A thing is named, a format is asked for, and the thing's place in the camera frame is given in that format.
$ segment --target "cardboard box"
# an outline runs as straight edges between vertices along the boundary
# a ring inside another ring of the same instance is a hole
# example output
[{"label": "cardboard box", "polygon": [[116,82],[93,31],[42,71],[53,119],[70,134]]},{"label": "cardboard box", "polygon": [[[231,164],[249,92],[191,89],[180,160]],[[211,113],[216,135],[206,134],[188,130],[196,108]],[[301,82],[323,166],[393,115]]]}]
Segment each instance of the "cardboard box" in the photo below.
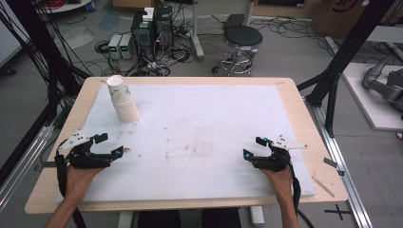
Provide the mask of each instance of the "cardboard box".
[{"label": "cardboard box", "polygon": [[344,39],[366,9],[364,0],[322,0],[311,28],[318,36]]},{"label": "cardboard box", "polygon": [[259,4],[259,1],[256,1],[255,6],[253,7],[253,15],[312,19],[319,4],[320,0],[305,0],[303,7],[287,7],[264,5]]},{"label": "cardboard box", "polygon": [[137,9],[137,8],[155,8],[163,0],[113,0],[114,8]]}]

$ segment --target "wooden table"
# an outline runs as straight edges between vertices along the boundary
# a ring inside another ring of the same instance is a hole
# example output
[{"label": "wooden table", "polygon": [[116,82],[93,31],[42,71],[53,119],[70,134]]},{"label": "wooden table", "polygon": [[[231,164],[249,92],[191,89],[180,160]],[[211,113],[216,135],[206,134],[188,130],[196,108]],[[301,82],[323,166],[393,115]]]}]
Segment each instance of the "wooden table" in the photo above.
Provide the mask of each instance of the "wooden table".
[{"label": "wooden table", "polygon": [[[77,129],[83,127],[86,117],[97,97],[98,90],[105,78],[86,79],[84,86],[67,118],[55,145],[67,139]],[[330,156],[322,142],[317,128],[302,101],[297,87],[288,78],[210,78],[210,77],[168,77],[168,78],[126,78],[128,84],[174,84],[174,85],[266,85],[276,86],[287,112],[291,126],[299,142],[307,143],[308,149],[302,151],[303,158],[317,190],[315,196],[303,198],[300,202],[329,202],[347,200],[347,192],[336,170],[323,159]],[[53,148],[49,161],[52,162],[56,151]],[[56,169],[44,168],[26,205],[29,214],[52,213],[58,203],[59,193]],[[82,211],[137,211],[146,209],[186,209],[229,206],[252,206],[276,204],[270,199],[181,199],[181,200],[142,200],[118,202],[82,203]]]}]

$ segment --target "concrete floor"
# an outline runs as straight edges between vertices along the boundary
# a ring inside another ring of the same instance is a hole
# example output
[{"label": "concrete floor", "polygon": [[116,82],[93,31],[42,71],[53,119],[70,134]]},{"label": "concrete floor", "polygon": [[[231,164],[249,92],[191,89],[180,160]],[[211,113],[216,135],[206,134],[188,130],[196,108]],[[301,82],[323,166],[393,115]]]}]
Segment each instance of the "concrete floor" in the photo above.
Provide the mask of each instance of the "concrete floor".
[{"label": "concrete floor", "polygon": [[[130,17],[126,19],[120,15],[131,14],[116,13],[113,9],[104,7],[92,13],[84,10],[61,13],[57,15],[57,20],[59,23],[69,23],[86,18],[72,26],[85,27],[91,31],[94,39],[74,51],[82,61],[93,61],[103,58],[94,51],[96,43],[107,40],[113,32],[129,31]],[[200,28],[211,20],[213,18],[208,16],[201,18]],[[220,27],[220,24],[212,22],[207,27],[212,29],[204,32],[220,33]],[[300,84],[318,75],[332,61],[332,56],[318,45],[317,39],[284,38],[267,27],[260,29],[260,32],[263,34],[263,43],[254,59],[253,77],[289,77],[296,84]],[[170,68],[169,76],[215,76],[211,68],[220,56],[231,48],[223,43],[220,36],[203,35],[200,39],[205,58],[201,62],[174,65]],[[370,44],[363,47],[359,54],[364,57],[382,56]],[[47,103],[46,85],[28,56],[21,52],[11,63],[17,73],[0,77],[0,94],[3,98],[0,103],[0,126],[4,129],[0,133],[0,164],[5,162]],[[100,75],[100,68],[107,68],[105,63],[99,65],[100,67],[90,67],[93,75]],[[224,75],[225,72],[220,71],[216,76]],[[301,91],[301,94],[307,95],[310,90],[311,88]],[[399,176],[403,171],[402,142],[395,138],[393,131],[371,129],[343,80],[340,80],[337,93],[334,133],[373,227],[402,227],[403,180]],[[43,160],[47,158],[48,153],[49,150],[45,151]],[[40,172],[34,169],[37,164],[39,161],[31,167],[0,214],[2,227],[39,227],[48,219],[49,215],[28,215],[24,211],[29,194],[40,175]],[[336,206],[341,211],[351,211],[348,202],[301,204],[299,209],[316,227],[356,227],[351,214],[325,213],[325,210],[336,210]],[[277,206],[264,206],[263,212],[264,227],[280,226]],[[119,213],[84,213],[84,217],[88,227],[116,227]],[[240,208],[242,227],[253,227],[249,217],[248,209]],[[198,227],[199,218],[199,210],[182,211],[183,228]],[[301,218],[300,224],[301,227],[308,227]]]}]

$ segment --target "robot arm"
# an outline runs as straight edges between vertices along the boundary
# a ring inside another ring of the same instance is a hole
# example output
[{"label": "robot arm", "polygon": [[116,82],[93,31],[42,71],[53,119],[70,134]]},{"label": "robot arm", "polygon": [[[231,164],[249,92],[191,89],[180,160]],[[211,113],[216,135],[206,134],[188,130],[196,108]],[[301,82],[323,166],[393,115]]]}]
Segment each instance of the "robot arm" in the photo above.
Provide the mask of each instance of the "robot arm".
[{"label": "robot arm", "polygon": [[377,80],[387,62],[388,57],[384,57],[374,67],[370,68],[364,76],[362,85],[379,93],[384,100],[392,103],[399,110],[397,103],[403,101],[403,69],[391,72],[387,84],[382,84]]}]

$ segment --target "paper cup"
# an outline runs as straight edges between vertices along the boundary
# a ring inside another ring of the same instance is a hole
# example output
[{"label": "paper cup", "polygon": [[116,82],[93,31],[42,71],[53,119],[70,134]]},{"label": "paper cup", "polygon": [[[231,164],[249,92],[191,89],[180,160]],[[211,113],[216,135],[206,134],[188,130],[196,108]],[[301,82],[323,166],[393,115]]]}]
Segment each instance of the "paper cup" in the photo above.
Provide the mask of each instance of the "paper cup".
[{"label": "paper cup", "polygon": [[133,99],[130,99],[130,101],[125,104],[113,104],[113,106],[115,107],[119,120],[122,123],[133,123],[136,122],[140,117],[139,111],[137,110],[137,106]]},{"label": "paper cup", "polygon": [[114,104],[125,104],[131,99],[130,90],[122,75],[112,75],[106,80],[110,98]]}]

